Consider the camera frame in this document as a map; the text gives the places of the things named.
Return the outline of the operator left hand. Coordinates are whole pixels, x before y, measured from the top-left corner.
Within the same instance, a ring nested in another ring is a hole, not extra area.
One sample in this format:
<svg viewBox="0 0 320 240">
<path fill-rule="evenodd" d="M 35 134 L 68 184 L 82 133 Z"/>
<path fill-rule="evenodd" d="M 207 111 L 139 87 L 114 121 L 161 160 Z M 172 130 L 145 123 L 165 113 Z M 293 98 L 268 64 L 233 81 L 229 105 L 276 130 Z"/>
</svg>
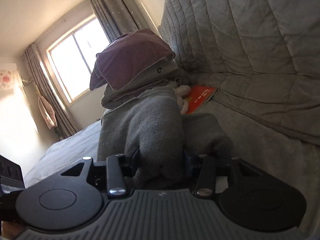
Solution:
<svg viewBox="0 0 320 240">
<path fill-rule="evenodd" d="M 14 239 L 21 232 L 23 232 L 24 226 L 14 222 L 1 222 L 1 234 L 4 238 Z"/>
</svg>

